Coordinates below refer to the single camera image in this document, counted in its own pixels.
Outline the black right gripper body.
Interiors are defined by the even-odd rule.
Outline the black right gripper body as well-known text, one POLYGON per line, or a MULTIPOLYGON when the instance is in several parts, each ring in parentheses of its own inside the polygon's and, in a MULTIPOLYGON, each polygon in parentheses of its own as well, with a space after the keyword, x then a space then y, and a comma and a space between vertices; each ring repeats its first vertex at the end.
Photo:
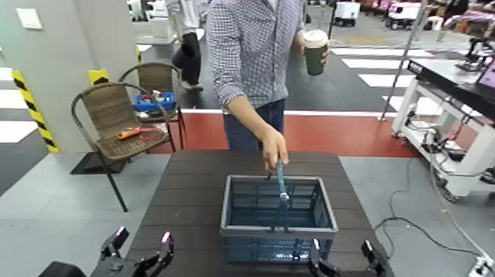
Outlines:
POLYGON ((348 270, 348 271, 341 271, 341 272, 336 272, 334 277, 375 277, 375 273, 367 270, 348 270))

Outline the checked shirt person left hand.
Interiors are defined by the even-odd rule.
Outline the checked shirt person left hand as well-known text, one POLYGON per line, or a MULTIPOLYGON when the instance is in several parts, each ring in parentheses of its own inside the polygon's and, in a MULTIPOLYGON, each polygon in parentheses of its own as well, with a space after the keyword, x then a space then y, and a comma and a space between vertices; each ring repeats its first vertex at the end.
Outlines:
MULTIPOLYGON (((296 35, 293 39, 292 42, 292 50, 298 52, 301 55, 306 54, 306 45, 307 42, 303 38, 302 35, 296 35)), ((327 61, 329 59, 329 55, 331 54, 331 41, 329 39, 326 40, 326 50, 325 52, 321 55, 321 60, 320 63, 322 65, 326 65, 327 61)))

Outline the checked shirt person right hand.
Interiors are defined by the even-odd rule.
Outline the checked shirt person right hand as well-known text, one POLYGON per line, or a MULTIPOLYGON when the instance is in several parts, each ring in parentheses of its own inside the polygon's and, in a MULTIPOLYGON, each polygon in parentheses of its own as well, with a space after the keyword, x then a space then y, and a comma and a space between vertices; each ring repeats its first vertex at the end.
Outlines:
POLYGON ((269 127, 261 137, 264 167, 268 172, 276 171, 278 162, 283 166, 289 163, 284 136, 273 127, 269 127))

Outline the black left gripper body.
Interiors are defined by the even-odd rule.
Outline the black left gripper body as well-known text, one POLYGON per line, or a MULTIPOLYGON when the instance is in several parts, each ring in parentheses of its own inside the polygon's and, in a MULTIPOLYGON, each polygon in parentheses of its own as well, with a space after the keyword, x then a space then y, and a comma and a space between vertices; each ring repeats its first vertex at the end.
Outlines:
POLYGON ((91 277, 136 277, 147 276, 147 272, 155 266, 155 259, 135 261, 122 257, 107 257, 99 261, 91 273, 91 277))

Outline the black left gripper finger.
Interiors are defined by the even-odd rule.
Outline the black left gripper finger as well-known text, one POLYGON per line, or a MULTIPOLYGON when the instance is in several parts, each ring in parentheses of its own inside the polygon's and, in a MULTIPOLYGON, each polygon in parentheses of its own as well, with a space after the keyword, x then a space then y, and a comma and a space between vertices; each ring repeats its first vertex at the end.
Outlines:
POLYGON ((163 270, 167 269, 174 257, 174 240, 170 231, 164 232, 161 237, 160 245, 155 254, 146 258, 144 263, 144 272, 146 276, 156 277, 163 270))
POLYGON ((117 256, 120 257, 120 249, 129 237, 129 231, 125 226, 120 226, 103 243, 100 248, 100 259, 117 256))

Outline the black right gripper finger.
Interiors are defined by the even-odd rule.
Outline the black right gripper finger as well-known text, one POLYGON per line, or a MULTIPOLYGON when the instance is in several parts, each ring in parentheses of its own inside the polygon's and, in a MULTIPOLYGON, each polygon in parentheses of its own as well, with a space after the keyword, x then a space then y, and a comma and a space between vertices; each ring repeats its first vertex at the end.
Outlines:
POLYGON ((376 277, 387 277, 387 259, 369 240, 365 240, 362 243, 361 252, 368 261, 367 271, 371 272, 376 277))
POLYGON ((335 277, 337 275, 337 268, 321 257, 320 249, 319 240, 313 239, 308 261, 309 272, 314 277, 335 277))

